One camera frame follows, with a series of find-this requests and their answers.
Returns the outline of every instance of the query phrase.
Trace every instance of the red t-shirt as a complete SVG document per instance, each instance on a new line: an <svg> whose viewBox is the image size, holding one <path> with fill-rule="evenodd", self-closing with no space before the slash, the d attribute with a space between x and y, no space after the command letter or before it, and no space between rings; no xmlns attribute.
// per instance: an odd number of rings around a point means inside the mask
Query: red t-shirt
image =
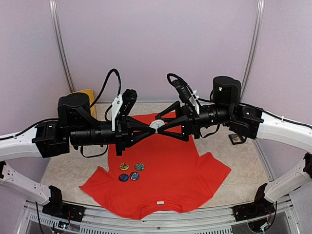
<svg viewBox="0 0 312 234"><path fill-rule="evenodd" d="M155 114L134 117L144 123L155 120ZM154 134L116 156L115 146L109 147L109 172L98 167L80 188L102 207L125 218L142 219L156 212L192 211L210 198L231 169L211 153L199 157L193 138L184 142ZM119 166L128 163L122 171ZM135 164L145 169L137 171ZM121 174L138 172L138 180L119 180Z"/></svg>

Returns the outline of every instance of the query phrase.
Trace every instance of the white wall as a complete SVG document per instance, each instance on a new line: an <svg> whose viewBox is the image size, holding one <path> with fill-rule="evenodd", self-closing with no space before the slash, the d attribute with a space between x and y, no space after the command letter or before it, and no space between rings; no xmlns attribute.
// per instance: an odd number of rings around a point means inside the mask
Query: white wall
<svg viewBox="0 0 312 234"><path fill-rule="evenodd" d="M312 1L266 1L244 102L312 124ZM302 150L260 141L277 178L303 158ZM291 194L304 234L312 233L312 183Z"/></svg>
<svg viewBox="0 0 312 234"><path fill-rule="evenodd" d="M172 101L167 73L185 78L203 98L212 79L242 80L254 27L253 0L66 0L58 14L76 88L97 94L107 72L120 71L122 89L139 101ZM100 101L112 101L117 79Z"/></svg>
<svg viewBox="0 0 312 234"><path fill-rule="evenodd" d="M0 135L57 116L58 98L67 94L53 32L49 3L0 0ZM47 159L7 161L40 181ZM0 233L12 234L26 197L0 187Z"/></svg>

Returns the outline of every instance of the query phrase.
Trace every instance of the shirt sleeve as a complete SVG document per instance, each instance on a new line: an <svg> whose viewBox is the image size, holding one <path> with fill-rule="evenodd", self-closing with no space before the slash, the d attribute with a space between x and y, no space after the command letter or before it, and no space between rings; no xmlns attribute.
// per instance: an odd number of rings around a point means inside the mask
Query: shirt sleeve
<svg viewBox="0 0 312 234"><path fill-rule="evenodd" d="M110 173L98 167L88 181L80 186L94 201L109 210L111 193L114 192L114 180Z"/></svg>
<svg viewBox="0 0 312 234"><path fill-rule="evenodd" d="M211 153L204 154L197 161L197 172L205 181L212 195L216 193L230 171L228 166L215 159Z"/></svg>

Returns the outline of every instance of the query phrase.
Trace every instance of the round badge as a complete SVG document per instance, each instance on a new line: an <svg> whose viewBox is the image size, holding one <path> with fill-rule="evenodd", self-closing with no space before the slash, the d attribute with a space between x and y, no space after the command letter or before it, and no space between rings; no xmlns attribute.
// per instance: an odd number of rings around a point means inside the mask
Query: round badge
<svg viewBox="0 0 312 234"><path fill-rule="evenodd" d="M135 166L135 169L136 169L137 171L139 171L139 172L140 172L140 171L143 171L144 168L145 168L145 166L144 166L143 163L137 163L136 166Z"/></svg>
<svg viewBox="0 0 312 234"><path fill-rule="evenodd" d="M137 172L132 172L132 173L130 174L130 179L131 179L131 180L138 180L139 178L140 178L140 174L137 173Z"/></svg>
<svg viewBox="0 0 312 234"><path fill-rule="evenodd" d="M122 171L127 171L129 169L129 164L128 163L122 163L122 164L120 164L119 168Z"/></svg>
<svg viewBox="0 0 312 234"><path fill-rule="evenodd" d="M126 182L128 179L129 179L129 176L128 176L127 174L121 174L121 175L119 176L119 180L120 180L121 182Z"/></svg>

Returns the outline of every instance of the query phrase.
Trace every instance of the yellow container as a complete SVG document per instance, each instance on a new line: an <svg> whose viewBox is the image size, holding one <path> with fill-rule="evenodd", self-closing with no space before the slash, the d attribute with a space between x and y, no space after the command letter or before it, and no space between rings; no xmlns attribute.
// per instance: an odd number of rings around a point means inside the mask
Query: yellow container
<svg viewBox="0 0 312 234"><path fill-rule="evenodd" d="M90 98L90 105L94 101L94 93L93 93L93 90L91 90L91 89L84 89L84 90L76 91L74 93L84 93L84 94L87 94L89 96L89 98ZM91 115L94 118L97 118L97 112L96 112L96 106L95 105L93 107L91 107Z"/></svg>

